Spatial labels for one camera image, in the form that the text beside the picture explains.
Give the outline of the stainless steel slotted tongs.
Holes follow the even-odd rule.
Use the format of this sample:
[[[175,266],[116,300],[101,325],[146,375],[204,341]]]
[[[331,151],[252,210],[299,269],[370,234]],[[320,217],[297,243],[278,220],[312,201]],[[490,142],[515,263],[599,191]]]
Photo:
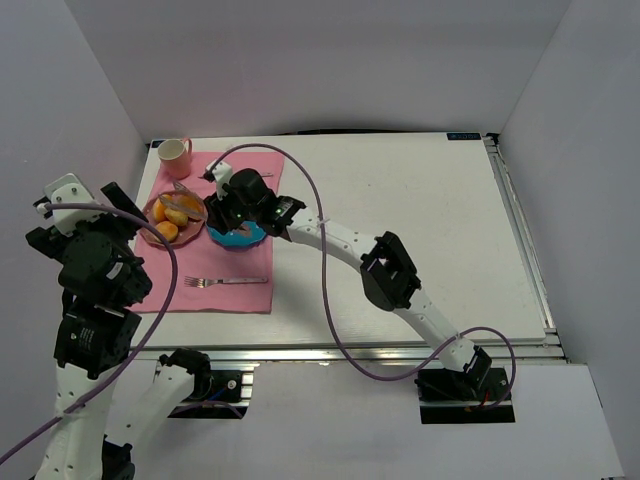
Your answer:
[[[207,219],[207,212],[203,200],[192,190],[178,181],[173,182],[174,191],[158,196],[160,202],[167,208],[179,211],[190,219]]]

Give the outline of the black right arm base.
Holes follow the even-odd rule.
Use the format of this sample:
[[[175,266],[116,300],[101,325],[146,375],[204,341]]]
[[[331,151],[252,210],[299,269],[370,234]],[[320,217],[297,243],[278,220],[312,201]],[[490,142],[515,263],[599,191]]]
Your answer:
[[[423,425],[512,424],[516,416],[504,368],[491,368],[478,389],[445,369],[425,369],[414,380]]]

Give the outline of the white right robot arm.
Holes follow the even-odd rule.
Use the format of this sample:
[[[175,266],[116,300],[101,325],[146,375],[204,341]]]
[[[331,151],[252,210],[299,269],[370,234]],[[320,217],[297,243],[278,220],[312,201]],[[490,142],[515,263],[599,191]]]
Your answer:
[[[222,162],[208,166],[203,178],[216,184],[205,199],[207,225],[226,234],[249,221],[274,238],[324,251],[360,274],[365,297],[380,310],[398,315],[433,349],[450,376],[450,395],[480,399],[491,358],[459,331],[422,290],[417,268],[400,238],[357,233],[320,220],[295,198],[278,196],[260,173],[234,171]]]

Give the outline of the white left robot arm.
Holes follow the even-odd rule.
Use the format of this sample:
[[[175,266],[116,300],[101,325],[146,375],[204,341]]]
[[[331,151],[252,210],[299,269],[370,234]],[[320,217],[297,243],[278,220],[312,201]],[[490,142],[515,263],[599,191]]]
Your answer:
[[[114,182],[99,204],[74,174],[47,185],[36,207],[53,224],[26,236],[28,244],[62,269],[62,320],[54,348],[55,422],[38,479],[131,479],[164,420],[212,385],[209,357],[179,348],[160,357],[160,371],[121,427],[107,419],[116,381],[133,360],[141,318],[131,306],[151,291],[143,259],[129,246],[147,221]]]

